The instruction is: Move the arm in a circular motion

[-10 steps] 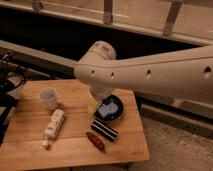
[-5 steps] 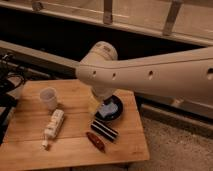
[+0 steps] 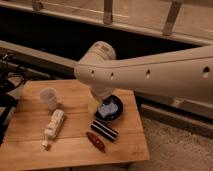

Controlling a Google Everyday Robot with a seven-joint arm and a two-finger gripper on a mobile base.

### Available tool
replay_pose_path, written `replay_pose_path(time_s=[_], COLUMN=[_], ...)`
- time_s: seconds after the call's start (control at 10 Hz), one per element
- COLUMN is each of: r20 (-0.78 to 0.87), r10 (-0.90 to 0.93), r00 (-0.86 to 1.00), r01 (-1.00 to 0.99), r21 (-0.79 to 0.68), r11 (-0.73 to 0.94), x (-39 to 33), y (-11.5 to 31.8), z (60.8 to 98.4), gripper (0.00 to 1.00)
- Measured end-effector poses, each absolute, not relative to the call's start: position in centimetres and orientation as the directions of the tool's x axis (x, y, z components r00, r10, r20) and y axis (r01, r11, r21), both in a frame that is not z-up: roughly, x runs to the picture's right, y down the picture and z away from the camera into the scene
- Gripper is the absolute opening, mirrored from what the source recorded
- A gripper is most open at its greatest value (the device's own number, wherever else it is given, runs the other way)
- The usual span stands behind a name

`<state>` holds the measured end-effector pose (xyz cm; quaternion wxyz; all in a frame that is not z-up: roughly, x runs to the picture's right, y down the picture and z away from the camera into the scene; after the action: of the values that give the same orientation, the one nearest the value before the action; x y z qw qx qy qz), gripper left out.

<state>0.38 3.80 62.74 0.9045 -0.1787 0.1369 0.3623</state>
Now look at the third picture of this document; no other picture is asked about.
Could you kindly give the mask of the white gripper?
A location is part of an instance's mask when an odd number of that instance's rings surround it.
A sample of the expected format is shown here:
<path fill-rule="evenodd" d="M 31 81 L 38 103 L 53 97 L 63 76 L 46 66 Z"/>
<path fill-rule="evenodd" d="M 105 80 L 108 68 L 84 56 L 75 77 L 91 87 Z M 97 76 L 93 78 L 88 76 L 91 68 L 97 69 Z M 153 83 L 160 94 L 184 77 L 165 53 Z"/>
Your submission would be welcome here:
<path fill-rule="evenodd" d="M 88 98 L 88 112 L 90 114 L 95 114 L 98 107 L 101 105 L 102 100 L 108 98 L 114 89 L 110 87 L 105 87 L 101 85 L 92 85 L 90 87 L 91 95 Z"/>

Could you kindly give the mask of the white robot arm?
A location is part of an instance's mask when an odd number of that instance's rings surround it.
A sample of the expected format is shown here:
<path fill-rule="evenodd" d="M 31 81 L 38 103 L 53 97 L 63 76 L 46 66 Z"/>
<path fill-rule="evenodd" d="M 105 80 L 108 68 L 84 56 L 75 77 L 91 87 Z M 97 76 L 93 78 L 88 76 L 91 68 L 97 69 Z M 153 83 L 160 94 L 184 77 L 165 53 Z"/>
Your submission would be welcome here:
<path fill-rule="evenodd" d="M 118 60 L 110 44 L 97 41 L 77 62 L 74 74 L 90 87 L 91 114 L 116 88 L 213 107 L 213 45 Z"/>

